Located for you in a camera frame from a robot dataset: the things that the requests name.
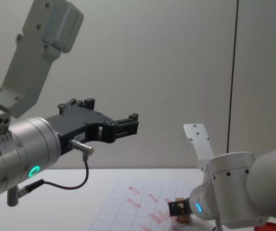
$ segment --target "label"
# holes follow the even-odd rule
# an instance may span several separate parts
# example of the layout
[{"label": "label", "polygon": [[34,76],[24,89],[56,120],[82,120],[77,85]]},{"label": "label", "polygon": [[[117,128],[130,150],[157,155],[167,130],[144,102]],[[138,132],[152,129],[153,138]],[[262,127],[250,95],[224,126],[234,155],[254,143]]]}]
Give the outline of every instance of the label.
[{"label": "label", "polygon": [[85,139],[85,132],[74,137],[74,140],[81,141]]}]

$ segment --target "white table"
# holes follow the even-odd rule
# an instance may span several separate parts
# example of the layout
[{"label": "white table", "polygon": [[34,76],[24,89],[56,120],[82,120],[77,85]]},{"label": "white table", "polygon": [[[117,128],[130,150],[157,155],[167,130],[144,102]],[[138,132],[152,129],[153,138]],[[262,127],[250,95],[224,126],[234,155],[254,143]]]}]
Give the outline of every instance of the white table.
[{"label": "white table", "polygon": [[[64,186],[76,186],[84,176],[85,170],[45,170],[19,187],[41,178]],[[83,188],[68,191],[43,185],[21,198],[14,208],[7,206],[6,193],[3,193],[0,195],[0,231],[87,231],[116,184],[126,179],[176,180],[198,186],[203,174],[197,169],[91,169]],[[206,225],[213,227],[214,222]]]}]

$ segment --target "paper sheet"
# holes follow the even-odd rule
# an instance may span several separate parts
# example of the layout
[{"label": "paper sheet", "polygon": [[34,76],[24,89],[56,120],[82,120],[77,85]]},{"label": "paper sheet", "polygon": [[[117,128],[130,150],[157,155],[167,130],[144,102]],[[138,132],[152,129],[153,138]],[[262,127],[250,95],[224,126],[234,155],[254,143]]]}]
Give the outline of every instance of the paper sheet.
[{"label": "paper sheet", "polygon": [[170,218],[167,202],[187,198],[190,185],[144,181],[120,182],[89,231],[189,231]]}]

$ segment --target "white wall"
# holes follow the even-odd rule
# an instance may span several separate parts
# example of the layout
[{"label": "white wall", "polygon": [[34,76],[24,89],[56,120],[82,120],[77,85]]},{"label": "white wall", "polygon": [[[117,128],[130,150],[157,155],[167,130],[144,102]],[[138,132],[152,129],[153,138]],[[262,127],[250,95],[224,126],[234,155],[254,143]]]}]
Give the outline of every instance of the white wall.
[{"label": "white wall", "polygon": [[[184,123],[204,123],[226,150],[236,0],[73,0],[85,18],[76,44],[23,117],[48,117],[71,98],[95,98],[114,119],[140,115],[138,135],[95,147],[91,167],[192,167]],[[0,0],[0,84],[31,0]],[[83,167],[81,155],[55,167]]]},{"label": "white wall", "polygon": [[240,0],[230,151],[276,148],[276,1]]}]

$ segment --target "green led ring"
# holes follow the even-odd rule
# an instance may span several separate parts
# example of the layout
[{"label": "green led ring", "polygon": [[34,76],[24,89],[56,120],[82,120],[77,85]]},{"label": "green led ring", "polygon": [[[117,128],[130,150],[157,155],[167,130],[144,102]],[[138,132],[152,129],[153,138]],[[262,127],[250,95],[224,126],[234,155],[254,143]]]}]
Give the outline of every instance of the green led ring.
[{"label": "green led ring", "polygon": [[35,176],[40,170],[39,166],[35,166],[32,168],[32,170],[30,171],[30,173],[28,174],[29,177],[33,177]]}]

